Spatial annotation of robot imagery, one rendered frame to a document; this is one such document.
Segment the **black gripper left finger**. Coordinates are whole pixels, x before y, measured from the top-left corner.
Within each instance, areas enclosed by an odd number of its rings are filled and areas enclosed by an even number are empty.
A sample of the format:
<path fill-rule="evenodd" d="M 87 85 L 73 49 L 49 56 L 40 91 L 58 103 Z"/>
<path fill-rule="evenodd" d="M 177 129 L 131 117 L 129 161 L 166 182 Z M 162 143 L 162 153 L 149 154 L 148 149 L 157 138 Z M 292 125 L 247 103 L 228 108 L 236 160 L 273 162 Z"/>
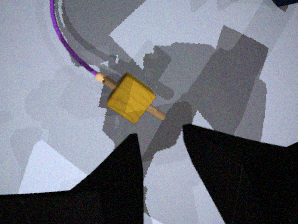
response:
<path fill-rule="evenodd" d="M 71 190 L 0 194 L 0 224 L 144 224 L 137 133 Z"/>

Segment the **wooden stick with purple string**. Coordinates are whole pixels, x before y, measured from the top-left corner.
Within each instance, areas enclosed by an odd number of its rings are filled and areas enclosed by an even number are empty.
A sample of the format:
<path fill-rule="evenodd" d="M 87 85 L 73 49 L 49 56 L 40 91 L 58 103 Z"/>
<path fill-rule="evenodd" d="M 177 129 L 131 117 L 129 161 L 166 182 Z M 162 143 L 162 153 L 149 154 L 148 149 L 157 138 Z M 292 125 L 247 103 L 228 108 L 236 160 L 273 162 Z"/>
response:
<path fill-rule="evenodd" d="M 80 59 L 80 56 L 78 56 L 76 52 L 73 52 L 73 49 L 69 47 L 69 44 L 67 43 L 67 41 L 65 41 L 63 34 L 61 34 L 60 32 L 60 28 L 57 27 L 59 26 L 59 24 L 57 24 L 56 22 L 57 19 L 55 16 L 56 15 L 55 0 L 49 0 L 49 3 L 51 3 L 51 6 L 49 6 L 49 8 L 51 8 L 51 11 L 49 12 L 51 12 L 53 28 L 55 28 L 57 36 L 60 37 L 61 43 L 64 44 L 64 47 L 68 49 L 68 52 L 72 53 L 72 56 L 74 57 L 74 59 L 76 59 L 78 63 L 80 63 L 82 67 L 86 69 L 86 71 L 90 71 L 93 73 L 93 75 L 96 75 L 94 76 L 94 79 L 96 79 L 97 81 L 100 81 L 101 84 L 108 85 L 108 87 L 112 88 L 114 91 L 114 88 L 116 88 L 118 84 L 116 80 L 112 80 L 110 79 L 110 77 L 104 75 L 104 73 L 97 72 L 96 69 L 90 68 L 89 65 L 86 64 L 84 60 Z M 146 112 L 150 113 L 150 115 L 153 115 L 154 117 L 157 117 L 158 120 L 165 120 L 165 117 L 166 117 L 165 113 L 161 112 L 160 109 L 153 107 L 152 104 L 149 105 L 148 109 L 146 109 Z"/>

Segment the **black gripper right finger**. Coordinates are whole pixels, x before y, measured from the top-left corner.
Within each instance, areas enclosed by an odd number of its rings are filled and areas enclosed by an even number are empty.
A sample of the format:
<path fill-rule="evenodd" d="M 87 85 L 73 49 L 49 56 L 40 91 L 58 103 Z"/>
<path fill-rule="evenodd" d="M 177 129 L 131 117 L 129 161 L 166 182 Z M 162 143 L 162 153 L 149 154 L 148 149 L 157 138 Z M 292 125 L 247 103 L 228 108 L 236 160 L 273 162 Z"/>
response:
<path fill-rule="evenodd" d="M 185 124 L 184 144 L 226 224 L 298 221 L 298 141 L 279 147 Z"/>

